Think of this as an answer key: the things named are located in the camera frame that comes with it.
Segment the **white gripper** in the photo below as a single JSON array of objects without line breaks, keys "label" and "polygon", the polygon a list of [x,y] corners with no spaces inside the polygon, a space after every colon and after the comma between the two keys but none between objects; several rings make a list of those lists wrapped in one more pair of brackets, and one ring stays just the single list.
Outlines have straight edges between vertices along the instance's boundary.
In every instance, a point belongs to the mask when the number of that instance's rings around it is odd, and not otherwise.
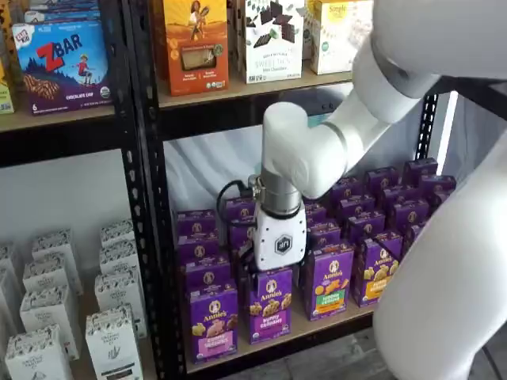
[{"label": "white gripper", "polygon": [[261,205],[255,211],[253,247],[238,251],[238,278],[299,263],[306,252],[307,220],[304,204],[290,217],[268,215]]}]

